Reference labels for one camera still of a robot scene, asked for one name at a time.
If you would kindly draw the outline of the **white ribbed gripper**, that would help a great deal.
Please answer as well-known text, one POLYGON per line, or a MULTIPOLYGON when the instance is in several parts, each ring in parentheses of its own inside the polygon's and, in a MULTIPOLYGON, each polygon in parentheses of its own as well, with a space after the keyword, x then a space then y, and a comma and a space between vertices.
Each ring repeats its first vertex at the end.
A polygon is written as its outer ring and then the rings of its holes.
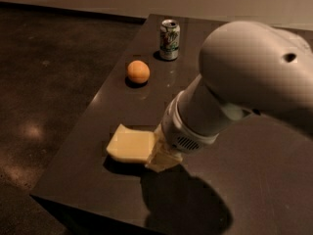
POLYGON ((179 92, 168 105, 160 125, 154 132, 156 142, 145 163, 145 168, 154 172, 162 172, 177 166, 183 161, 180 152, 185 154, 198 152, 205 146, 213 144, 218 137, 217 134, 199 135, 183 122, 178 109, 182 94, 183 92, 179 92))

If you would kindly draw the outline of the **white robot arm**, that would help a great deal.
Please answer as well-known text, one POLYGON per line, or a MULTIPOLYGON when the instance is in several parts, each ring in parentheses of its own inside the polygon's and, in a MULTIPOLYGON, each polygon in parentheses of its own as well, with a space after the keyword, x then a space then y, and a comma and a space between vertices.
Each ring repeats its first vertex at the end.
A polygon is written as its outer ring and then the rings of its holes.
POLYGON ((146 167, 161 172, 212 144, 250 114, 313 133, 313 52, 302 37, 263 23, 216 28, 199 54, 200 74, 168 105, 146 167))

